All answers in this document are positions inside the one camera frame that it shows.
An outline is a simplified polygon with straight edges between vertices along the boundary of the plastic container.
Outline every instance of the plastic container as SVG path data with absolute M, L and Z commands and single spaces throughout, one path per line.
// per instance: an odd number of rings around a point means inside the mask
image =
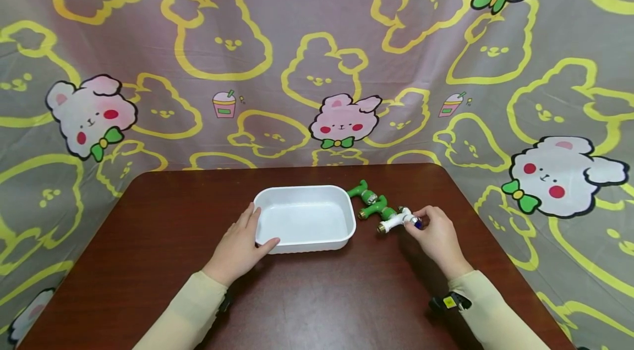
M 255 242 L 280 238 L 270 254 L 338 250 L 356 230 L 350 198 L 334 185 L 268 188 L 254 204 L 262 208 Z

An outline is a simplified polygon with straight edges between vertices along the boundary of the forearm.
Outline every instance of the forearm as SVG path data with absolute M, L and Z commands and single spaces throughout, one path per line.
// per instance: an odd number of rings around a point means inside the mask
M 211 328 L 227 288 L 193 274 L 133 350 L 191 350 Z
M 471 307 L 460 313 L 484 350 L 548 350 L 482 272 L 450 280 L 449 289 L 471 301 Z

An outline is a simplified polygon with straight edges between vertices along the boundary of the red cheek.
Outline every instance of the red cheek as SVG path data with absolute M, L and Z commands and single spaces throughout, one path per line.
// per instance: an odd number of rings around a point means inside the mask
M 564 191 L 564 189 L 559 185 L 555 185 L 554 187 L 548 189 L 548 193 L 550 193 L 550 195 L 553 196 L 555 199 L 561 199 L 563 196 L 566 195 L 566 191 Z
M 104 113 L 103 113 L 103 116 L 104 116 L 106 119 L 110 119 L 110 120 L 112 120 L 112 119 L 117 119 L 117 117 L 118 117 L 118 112 L 117 112 L 117 111 L 115 111 L 114 109 L 108 109 L 108 111 L 106 111 L 106 112 L 104 112 Z
M 533 174 L 533 172 L 537 171 L 537 167 L 533 163 L 528 163 L 524 166 L 524 172 L 526 174 Z
M 86 143 L 86 134 L 84 134 L 84 132 L 79 132 L 78 133 L 78 144 L 79 145 L 84 145 Z
M 31 313 L 29 314 L 29 318 L 33 319 L 37 317 L 39 313 L 42 312 L 43 308 L 44 308 L 43 304 L 38 304 L 36 307 L 33 308 Z

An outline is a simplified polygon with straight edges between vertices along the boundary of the brown table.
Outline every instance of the brown table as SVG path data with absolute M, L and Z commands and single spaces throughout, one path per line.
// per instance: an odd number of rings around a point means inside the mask
M 131 349 L 228 226 L 264 188 L 360 179 L 392 207 L 439 205 L 469 261 L 551 349 L 573 349 L 450 176 L 433 164 L 152 172 L 139 176 L 20 350 Z M 355 211 L 363 207 L 353 200 Z M 234 303 L 200 349 L 481 348 L 458 312 L 427 303 L 446 282 L 403 228 L 359 221 L 338 251 L 270 255 L 234 284 Z

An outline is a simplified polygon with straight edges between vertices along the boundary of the right hand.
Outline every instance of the right hand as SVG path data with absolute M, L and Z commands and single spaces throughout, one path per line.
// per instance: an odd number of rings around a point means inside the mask
M 421 230 L 412 223 L 405 222 L 405 230 L 418 241 L 427 256 L 437 263 L 448 280 L 474 270 L 462 255 L 453 222 L 442 209 L 427 205 L 413 214 L 417 217 L 429 217 L 429 225 Z

